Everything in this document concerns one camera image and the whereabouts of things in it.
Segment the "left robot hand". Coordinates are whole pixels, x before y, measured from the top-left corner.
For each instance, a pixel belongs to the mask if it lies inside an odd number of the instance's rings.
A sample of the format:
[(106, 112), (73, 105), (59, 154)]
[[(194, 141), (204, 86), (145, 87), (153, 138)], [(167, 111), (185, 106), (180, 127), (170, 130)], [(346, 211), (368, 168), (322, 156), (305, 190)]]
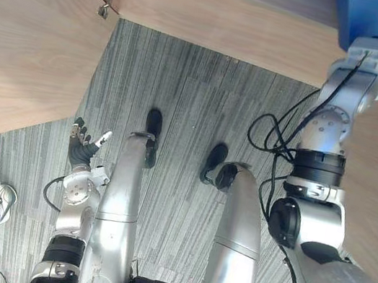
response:
[(80, 169), (90, 170), (92, 158), (112, 135), (112, 131), (108, 130), (92, 141), (92, 137), (87, 131), (84, 119), (81, 116), (77, 117), (71, 127), (67, 154), (73, 172)]

